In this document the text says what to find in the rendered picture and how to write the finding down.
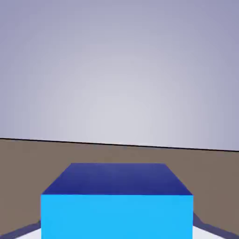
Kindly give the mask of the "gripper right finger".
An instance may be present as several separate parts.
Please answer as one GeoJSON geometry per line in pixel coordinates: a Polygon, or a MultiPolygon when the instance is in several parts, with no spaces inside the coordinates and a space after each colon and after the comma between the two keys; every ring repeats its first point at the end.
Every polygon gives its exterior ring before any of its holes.
{"type": "Polygon", "coordinates": [[[193,214],[193,239],[239,239],[239,235],[204,223],[193,214]]]}

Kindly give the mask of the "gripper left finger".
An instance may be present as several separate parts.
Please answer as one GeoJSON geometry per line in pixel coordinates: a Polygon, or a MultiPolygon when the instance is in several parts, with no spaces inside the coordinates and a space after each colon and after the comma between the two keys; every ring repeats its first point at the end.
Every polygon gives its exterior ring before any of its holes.
{"type": "Polygon", "coordinates": [[[0,239],[17,239],[21,237],[25,238],[27,235],[31,235],[32,233],[37,232],[40,228],[41,221],[38,220],[36,223],[29,224],[14,231],[0,235],[0,239]]]}

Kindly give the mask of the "small blue cube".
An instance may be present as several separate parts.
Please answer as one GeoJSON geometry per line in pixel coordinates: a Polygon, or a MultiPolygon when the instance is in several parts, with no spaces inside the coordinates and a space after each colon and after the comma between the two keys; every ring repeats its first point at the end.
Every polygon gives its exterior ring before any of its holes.
{"type": "Polygon", "coordinates": [[[41,239],[193,239],[193,201],[162,163],[72,163],[41,194],[41,239]]]}

